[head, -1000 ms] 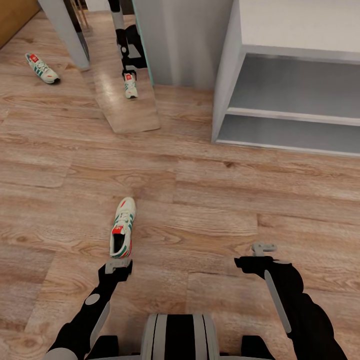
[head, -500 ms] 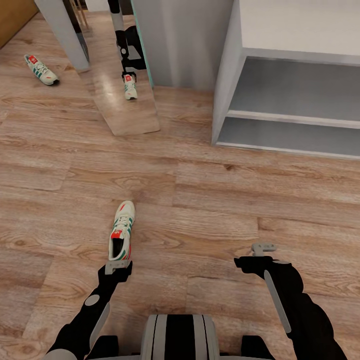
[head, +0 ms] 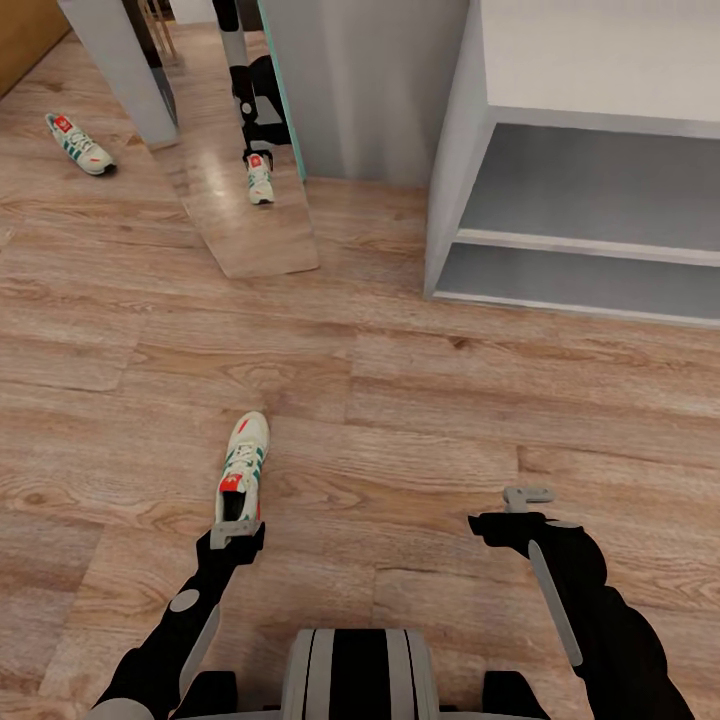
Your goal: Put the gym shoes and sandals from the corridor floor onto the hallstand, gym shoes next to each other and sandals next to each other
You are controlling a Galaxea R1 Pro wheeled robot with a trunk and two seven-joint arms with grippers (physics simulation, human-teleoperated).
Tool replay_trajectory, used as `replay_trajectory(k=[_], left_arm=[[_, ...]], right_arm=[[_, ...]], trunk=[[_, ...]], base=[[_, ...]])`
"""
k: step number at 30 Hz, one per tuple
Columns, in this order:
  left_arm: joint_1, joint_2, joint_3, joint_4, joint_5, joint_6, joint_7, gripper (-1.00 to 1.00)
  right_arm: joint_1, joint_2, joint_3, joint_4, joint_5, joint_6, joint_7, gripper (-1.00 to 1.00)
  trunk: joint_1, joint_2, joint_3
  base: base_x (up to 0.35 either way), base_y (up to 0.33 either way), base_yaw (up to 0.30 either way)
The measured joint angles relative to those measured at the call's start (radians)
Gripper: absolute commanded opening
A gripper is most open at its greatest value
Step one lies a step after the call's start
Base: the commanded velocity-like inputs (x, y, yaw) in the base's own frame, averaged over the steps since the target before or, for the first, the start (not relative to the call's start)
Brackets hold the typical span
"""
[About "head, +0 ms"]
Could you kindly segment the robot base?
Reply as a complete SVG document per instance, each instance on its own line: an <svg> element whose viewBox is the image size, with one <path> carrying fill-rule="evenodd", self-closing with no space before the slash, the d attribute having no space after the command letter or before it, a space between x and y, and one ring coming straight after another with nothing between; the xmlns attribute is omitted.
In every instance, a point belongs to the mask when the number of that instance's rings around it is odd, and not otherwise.
<svg viewBox="0 0 720 720"><path fill-rule="evenodd" d="M439 705L440 720L544 720L527 680L518 671L487 671L483 713ZM281 705L237 713L235 671L203 671L192 681L176 720L280 720Z"/></svg>

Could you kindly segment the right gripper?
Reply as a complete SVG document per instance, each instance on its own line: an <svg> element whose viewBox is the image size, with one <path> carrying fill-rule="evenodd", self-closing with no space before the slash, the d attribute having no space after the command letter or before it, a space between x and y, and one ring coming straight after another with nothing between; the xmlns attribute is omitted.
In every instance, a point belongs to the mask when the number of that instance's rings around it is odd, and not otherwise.
<svg viewBox="0 0 720 720"><path fill-rule="evenodd" d="M518 540L516 540L516 530L524 520L536 520L536 518L544 518L544 513L481 513L479 517L469 517L468 522L476 536L484 537L484 542L489 547L511 547L518 551Z"/></svg>

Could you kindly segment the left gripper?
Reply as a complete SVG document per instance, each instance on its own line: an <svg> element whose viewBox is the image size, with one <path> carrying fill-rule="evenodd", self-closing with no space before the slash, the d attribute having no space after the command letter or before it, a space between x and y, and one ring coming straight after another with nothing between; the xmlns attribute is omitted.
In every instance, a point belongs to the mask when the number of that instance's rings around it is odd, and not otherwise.
<svg viewBox="0 0 720 720"><path fill-rule="evenodd" d="M255 553L263 549L265 536L265 522L255 535L231 537L225 549L211 549L211 531L204 534L197 542L197 558L199 567L205 565L219 565L225 570L228 581L237 565L251 564L255 560Z"/></svg>

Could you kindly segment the gym shoe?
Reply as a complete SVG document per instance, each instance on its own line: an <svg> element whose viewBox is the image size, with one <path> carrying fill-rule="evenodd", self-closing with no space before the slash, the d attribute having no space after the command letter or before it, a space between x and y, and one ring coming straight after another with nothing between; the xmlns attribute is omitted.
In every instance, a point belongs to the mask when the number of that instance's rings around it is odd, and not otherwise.
<svg viewBox="0 0 720 720"><path fill-rule="evenodd" d="M54 139L89 175L104 175L115 168L112 157L68 117L49 114L45 119Z"/></svg>
<svg viewBox="0 0 720 720"><path fill-rule="evenodd" d="M260 520L258 488L261 463L271 443L269 424L261 411L249 411L234 429L217 487L216 523Z"/></svg>

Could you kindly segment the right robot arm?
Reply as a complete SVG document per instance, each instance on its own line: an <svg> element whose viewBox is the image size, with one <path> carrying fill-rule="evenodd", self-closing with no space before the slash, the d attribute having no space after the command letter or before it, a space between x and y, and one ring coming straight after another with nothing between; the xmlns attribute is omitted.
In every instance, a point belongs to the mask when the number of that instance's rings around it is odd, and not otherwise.
<svg viewBox="0 0 720 720"><path fill-rule="evenodd" d="M695 720L667 677L663 644L645 617L605 585L607 566L578 523L529 512L550 503L546 485L510 485L505 512L469 517L489 547L511 547L533 566L577 677L584 679L595 720Z"/></svg>

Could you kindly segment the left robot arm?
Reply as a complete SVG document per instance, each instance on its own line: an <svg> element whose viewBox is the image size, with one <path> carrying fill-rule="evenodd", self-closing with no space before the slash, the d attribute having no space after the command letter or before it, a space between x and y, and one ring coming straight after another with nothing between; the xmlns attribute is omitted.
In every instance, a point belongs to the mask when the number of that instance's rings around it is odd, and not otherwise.
<svg viewBox="0 0 720 720"><path fill-rule="evenodd" d="M215 638L227 581L237 565L253 563L264 536L265 522L258 519L213 523L196 542L199 571L141 648L127 651L83 720L169 720Z"/></svg>

